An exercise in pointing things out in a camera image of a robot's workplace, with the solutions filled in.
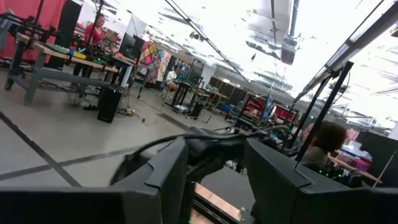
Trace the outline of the red tool cabinet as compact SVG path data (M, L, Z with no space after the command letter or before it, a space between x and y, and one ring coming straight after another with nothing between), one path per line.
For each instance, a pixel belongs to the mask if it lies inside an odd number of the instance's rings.
M283 122L294 123L299 117L299 110L275 105L274 116Z
M270 95L265 98L249 97L244 109L244 115L256 121L267 121L274 112L274 99Z

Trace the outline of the black computer tower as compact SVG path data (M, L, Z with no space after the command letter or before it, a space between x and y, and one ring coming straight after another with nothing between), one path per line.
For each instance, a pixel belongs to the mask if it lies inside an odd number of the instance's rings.
M97 119L112 123L116 116L125 88L119 85L110 85L103 89L98 100Z

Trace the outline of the wooden background desk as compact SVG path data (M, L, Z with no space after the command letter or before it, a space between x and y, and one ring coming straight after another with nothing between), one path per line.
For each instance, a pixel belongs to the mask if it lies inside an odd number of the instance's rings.
M338 164L339 166L344 167L347 170L359 172L362 176L364 176L364 177L366 177L366 178L368 178L370 180L373 180L375 182L375 184L382 184L381 180L379 180L378 178L376 178L375 176L371 175L368 172L364 172L364 171L358 170L357 168L354 168L354 167L350 166L349 164L347 164L347 163L345 163L345 162L343 162L343 161L341 161L339 159L336 159L335 157L332 157L330 154L328 154L328 158L331 161L333 161L334 163Z

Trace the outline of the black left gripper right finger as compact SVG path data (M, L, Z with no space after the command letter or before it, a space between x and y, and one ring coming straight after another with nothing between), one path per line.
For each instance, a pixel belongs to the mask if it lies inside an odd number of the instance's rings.
M349 188L251 138L244 159L259 224L398 224L398 188Z

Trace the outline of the silver ventilation duct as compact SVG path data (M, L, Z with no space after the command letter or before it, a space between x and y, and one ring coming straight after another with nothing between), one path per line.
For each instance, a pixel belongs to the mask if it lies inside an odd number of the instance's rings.
M280 60L287 65L292 65L297 51L297 36L295 35L297 16L299 11L300 0L293 0L292 16L288 33L284 37L281 48Z

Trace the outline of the colourful patchwork quilt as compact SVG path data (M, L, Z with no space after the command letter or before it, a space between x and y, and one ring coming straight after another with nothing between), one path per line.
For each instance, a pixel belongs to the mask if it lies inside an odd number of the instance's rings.
M159 48L153 42L144 42L142 53L139 57L139 71L147 70L146 82L161 82L170 62L171 54Z

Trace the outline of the person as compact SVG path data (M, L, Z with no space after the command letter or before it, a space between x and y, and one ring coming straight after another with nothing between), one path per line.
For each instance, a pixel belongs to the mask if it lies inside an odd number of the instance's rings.
M103 43L105 16L100 14L95 23L91 23L86 27L84 43L89 45L98 45Z
M300 164L313 170L322 170L329 163L328 155L340 149L347 138L347 130L339 124L323 121L315 133Z

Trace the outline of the wooden workbench grey legs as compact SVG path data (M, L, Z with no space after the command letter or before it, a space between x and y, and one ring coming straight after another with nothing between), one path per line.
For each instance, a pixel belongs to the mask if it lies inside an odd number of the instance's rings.
M41 78L48 78L53 80L60 80L65 82L72 82L81 85L91 85L98 87L110 86L110 83L106 81L99 81L92 78L86 77L78 77L69 73L58 72L55 70L51 70L48 68L44 68L44 61L47 55L58 57L61 59L71 59L72 62L82 63L88 65L92 68L102 68L101 65L95 64L94 62L86 61L76 57L69 57L66 54L61 54L60 52L56 52L48 48L43 42L33 41L32 47L38 51L38 57L34 65L34 69L32 71L32 75L30 76L30 80L22 79L22 75L17 75L16 72L12 72L12 67L9 70L9 74L7 78L12 80L14 83L20 85L25 89L25 105L31 105L32 100L35 96L35 92L37 89L43 89L48 91L56 91L53 87L40 87L39 81ZM118 70L115 67L103 67L105 71L107 71L107 75L110 76L111 73L118 73Z

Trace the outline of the black partition panel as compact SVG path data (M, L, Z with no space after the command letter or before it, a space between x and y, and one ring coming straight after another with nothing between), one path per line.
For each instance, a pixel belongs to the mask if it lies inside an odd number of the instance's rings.
M55 44L62 47L69 47L72 43L74 31L81 11L81 5L66 0L62 7L60 21L58 23L58 31L61 37L55 39Z

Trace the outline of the black computer monitor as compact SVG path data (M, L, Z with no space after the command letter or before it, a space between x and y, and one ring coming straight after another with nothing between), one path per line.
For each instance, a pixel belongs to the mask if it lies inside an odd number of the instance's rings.
M141 56L144 43L144 39L136 35L131 36L125 33L119 48L119 52L130 59L139 58Z

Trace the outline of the red curtain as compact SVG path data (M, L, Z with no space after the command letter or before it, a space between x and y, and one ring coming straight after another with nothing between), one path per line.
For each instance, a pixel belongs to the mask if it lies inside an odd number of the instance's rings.
M66 0L44 0L39 23L44 28L58 27L61 11ZM0 0L0 14L8 9L19 17L36 16L40 0ZM16 51L16 40L10 34L3 36L4 45L0 45L0 57L13 57Z

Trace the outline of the black standing desk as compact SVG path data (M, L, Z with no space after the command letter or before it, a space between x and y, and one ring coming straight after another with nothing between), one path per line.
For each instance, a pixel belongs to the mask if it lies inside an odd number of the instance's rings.
M198 59L193 59L193 62L178 60L175 68L177 76L172 79L172 84L164 95L164 104L186 113L203 86L204 63Z

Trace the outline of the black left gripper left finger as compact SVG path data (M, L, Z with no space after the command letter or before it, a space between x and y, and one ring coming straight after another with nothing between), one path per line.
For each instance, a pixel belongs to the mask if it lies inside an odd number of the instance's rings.
M127 155L109 187L0 188L0 224L178 224L188 147Z

